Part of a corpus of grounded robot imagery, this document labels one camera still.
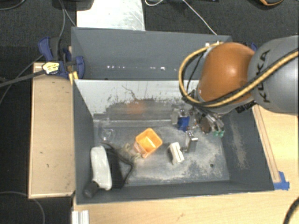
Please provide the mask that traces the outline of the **pale grey metal gripper finger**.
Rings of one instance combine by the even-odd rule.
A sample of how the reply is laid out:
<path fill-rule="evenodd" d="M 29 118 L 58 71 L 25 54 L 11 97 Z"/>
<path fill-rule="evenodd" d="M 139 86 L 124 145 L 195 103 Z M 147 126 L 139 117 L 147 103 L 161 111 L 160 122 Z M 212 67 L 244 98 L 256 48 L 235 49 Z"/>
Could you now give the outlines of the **pale grey metal gripper finger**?
<path fill-rule="evenodd" d="M 198 143 L 198 138 L 192 131 L 186 131 L 185 133 L 185 152 L 195 152 Z"/>
<path fill-rule="evenodd" d="M 187 115 L 184 108 L 174 108 L 171 113 L 171 123 L 173 126 L 182 126 L 187 120 Z"/>

